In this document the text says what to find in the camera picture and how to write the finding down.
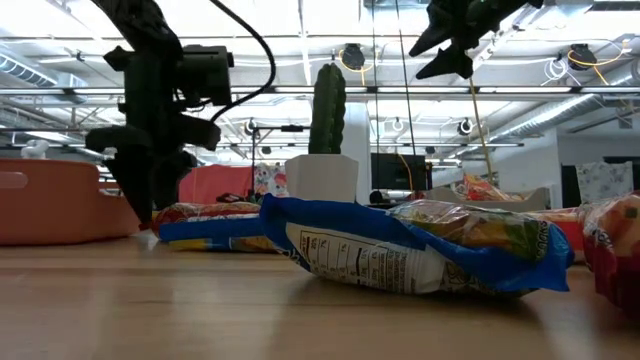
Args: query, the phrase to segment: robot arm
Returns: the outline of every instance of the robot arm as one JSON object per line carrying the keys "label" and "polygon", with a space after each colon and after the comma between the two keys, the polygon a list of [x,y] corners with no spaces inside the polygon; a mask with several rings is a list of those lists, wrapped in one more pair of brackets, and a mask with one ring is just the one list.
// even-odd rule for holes
{"label": "robot arm", "polygon": [[126,125],[90,131],[86,146],[97,152],[117,149],[105,166],[147,225],[154,207],[178,201],[179,182],[196,165],[184,145],[215,150],[220,129],[183,112],[202,99],[215,105],[231,103],[233,56],[222,46],[182,48],[153,0],[92,1],[134,51],[117,47],[104,56],[114,70],[124,72],[125,103],[118,108]]}
{"label": "robot arm", "polygon": [[416,57],[447,39],[451,39],[451,45],[439,50],[416,78],[453,73],[465,79],[471,77],[473,62],[466,51],[477,47],[487,32],[498,31],[502,20],[527,3],[540,8],[543,0],[433,0],[427,7],[429,27],[409,55]]}

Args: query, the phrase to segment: red container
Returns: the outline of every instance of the red container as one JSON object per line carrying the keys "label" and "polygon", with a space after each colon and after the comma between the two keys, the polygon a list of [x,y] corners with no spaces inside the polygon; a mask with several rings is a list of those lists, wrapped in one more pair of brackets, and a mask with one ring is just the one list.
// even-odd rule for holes
{"label": "red container", "polygon": [[99,178],[88,163],[1,159],[0,245],[78,244],[136,233],[139,221],[127,200],[101,192]]}

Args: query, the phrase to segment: wooden table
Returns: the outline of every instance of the wooden table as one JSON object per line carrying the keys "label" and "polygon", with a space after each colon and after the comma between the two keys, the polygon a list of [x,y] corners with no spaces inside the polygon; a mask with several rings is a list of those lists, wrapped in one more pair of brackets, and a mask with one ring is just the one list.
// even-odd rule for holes
{"label": "wooden table", "polygon": [[640,359],[640,327],[595,295],[485,303],[336,284],[272,255],[128,239],[0,249],[0,359]]}

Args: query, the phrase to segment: colorful package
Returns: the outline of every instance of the colorful package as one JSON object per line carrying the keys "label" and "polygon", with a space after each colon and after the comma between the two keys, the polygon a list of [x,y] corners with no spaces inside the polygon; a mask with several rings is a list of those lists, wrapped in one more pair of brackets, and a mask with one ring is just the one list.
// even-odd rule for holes
{"label": "colorful package", "polygon": [[152,230],[180,250],[274,252],[251,203],[175,204],[156,215]]}
{"label": "colorful package", "polygon": [[556,224],[567,237],[571,249],[575,253],[575,261],[584,261],[584,236],[578,208],[528,212],[524,215]]}
{"label": "colorful package", "polygon": [[580,207],[587,265],[596,291],[640,320],[640,196]]}
{"label": "colorful package", "polygon": [[475,175],[464,176],[466,199],[470,201],[522,201],[522,196],[509,195]]}
{"label": "colorful package", "polygon": [[573,253],[562,231],[517,214],[425,200],[385,212],[267,195],[260,220],[280,252],[344,283],[407,294],[568,290]]}

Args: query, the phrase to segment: black monitor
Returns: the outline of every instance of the black monitor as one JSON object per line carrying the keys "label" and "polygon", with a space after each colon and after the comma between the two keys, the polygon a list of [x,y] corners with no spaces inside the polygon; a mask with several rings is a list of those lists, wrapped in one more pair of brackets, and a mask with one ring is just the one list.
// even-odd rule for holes
{"label": "black monitor", "polygon": [[[413,181],[413,191],[427,190],[426,158],[402,155]],[[407,166],[398,154],[371,154],[371,186],[374,190],[411,190]]]}

